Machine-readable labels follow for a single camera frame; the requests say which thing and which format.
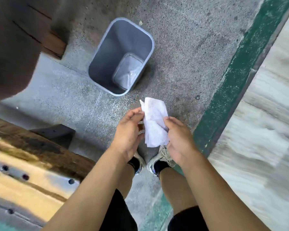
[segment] gray trash can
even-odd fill
[[[137,83],[154,51],[153,37],[126,18],[116,18],[104,34],[89,66],[89,76],[114,96]]]

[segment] black shorts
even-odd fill
[[[115,191],[100,228],[100,231],[109,230],[137,231],[137,224],[119,190]],[[171,219],[168,231],[177,230],[208,230],[198,206],[188,208]]]

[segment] sock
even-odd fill
[[[170,168],[170,166],[165,161],[158,160],[157,162],[155,162],[154,169],[155,169],[155,172],[158,174],[158,178],[160,178],[160,172],[164,168],[168,168],[168,167]]]
[[[133,156],[133,158],[127,163],[133,166],[135,173],[139,170],[140,162],[136,157]]]

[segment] sneaker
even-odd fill
[[[136,174],[139,174],[142,171],[142,169],[145,167],[145,160],[138,154],[137,151],[135,152],[134,157],[139,160],[139,169],[135,173],[136,175]]]
[[[172,168],[176,165],[176,163],[173,161],[173,159],[169,155],[169,152],[165,145],[160,146],[158,154],[155,157],[153,157],[147,165],[147,169],[149,170],[149,172],[153,173],[155,176],[158,176],[158,174],[155,172],[154,164],[158,160],[165,161]]]

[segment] green curb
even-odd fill
[[[238,103],[251,69],[288,9],[289,0],[264,0],[253,25],[245,33],[224,73],[224,82],[215,92],[193,133],[195,143],[204,155],[208,156],[215,146],[228,122],[231,110]],[[177,166],[175,169],[182,173],[180,167]],[[165,195],[162,195],[142,222],[140,231],[160,231],[171,211],[172,208]]]

